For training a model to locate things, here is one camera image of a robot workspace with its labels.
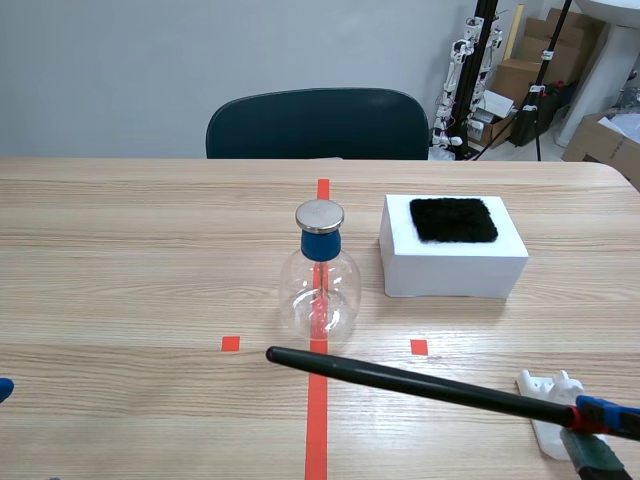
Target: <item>blue object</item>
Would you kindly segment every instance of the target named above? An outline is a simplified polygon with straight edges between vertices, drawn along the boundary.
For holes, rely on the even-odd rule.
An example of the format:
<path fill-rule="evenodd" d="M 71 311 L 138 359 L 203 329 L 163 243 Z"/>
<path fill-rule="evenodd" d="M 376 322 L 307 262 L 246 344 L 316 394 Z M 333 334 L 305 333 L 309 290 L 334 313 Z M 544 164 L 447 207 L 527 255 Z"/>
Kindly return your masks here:
<path fill-rule="evenodd" d="M 404 93 L 323 88 L 268 93 L 222 106 L 207 158 L 427 160 L 429 122 Z"/>
<path fill-rule="evenodd" d="M 340 255 L 341 249 L 339 230 L 325 235 L 302 232 L 302 254 L 309 260 L 328 262 Z"/>
<path fill-rule="evenodd" d="M 8 378 L 0 378 L 0 403 L 4 402 L 13 392 L 13 382 Z"/>
<path fill-rule="evenodd" d="M 576 400 L 580 413 L 589 421 L 615 430 L 640 433 L 640 409 L 623 407 L 600 398 L 581 395 Z"/>

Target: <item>black sponge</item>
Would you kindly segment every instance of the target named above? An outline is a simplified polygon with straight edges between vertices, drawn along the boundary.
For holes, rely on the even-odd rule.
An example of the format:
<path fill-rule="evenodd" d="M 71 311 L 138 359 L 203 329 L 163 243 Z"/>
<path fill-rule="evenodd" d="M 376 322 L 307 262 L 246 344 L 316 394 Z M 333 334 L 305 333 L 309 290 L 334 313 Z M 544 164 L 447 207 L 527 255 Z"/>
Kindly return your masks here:
<path fill-rule="evenodd" d="M 411 216 L 423 242 L 493 243 L 498 238 L 489 209 L 477 198 L 414 200 Z"/>

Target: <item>white sink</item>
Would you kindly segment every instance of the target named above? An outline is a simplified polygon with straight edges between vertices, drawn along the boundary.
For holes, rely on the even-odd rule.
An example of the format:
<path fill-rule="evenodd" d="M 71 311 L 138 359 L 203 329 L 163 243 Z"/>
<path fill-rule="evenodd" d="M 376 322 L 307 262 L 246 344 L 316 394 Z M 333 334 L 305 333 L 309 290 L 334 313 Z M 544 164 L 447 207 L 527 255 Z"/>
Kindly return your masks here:
<path fill-rule="evenodd" d="M 569 145 L 585 115 L 612 107 L 640 55 L 640 0 L 576 0 L 583 13 L 607 22 L 602 52 L 584 79 L 569 115 L 556 137 Z"/>
<path fill-rule="evenodd" d="M 583 13 L 621 27 L 640 28 L 640 0 L 576 0 Z"/>

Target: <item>clear plastic bottle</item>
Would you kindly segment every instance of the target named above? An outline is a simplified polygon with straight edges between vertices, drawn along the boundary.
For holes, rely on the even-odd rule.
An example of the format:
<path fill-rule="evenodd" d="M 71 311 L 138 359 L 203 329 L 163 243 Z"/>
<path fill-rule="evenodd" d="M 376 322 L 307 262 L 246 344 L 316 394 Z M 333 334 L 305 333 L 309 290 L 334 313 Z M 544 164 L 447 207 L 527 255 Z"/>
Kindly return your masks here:
<path fill-rule="evenodd" d="M 282 269 L 280 310 L 285 325 L 307 339 L 344 340 L 360 310 L 360 271 L 342 251 L 343 221 L 344 210 L 330 200 L 311 200 L 296 211 L 301 248 Z"/>

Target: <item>chair backrest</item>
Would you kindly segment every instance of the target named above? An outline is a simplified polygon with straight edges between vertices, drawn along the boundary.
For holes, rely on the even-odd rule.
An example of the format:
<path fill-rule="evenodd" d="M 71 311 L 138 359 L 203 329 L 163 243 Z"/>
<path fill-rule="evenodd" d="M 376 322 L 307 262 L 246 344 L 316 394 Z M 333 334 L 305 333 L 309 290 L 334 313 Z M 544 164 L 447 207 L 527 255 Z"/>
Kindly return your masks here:
<path fill-rule="evenodd" d="M 298 90 L 221 107 L 208 158 L 426 160 L 429 124 L 410 96 L 374 88 Z"/>

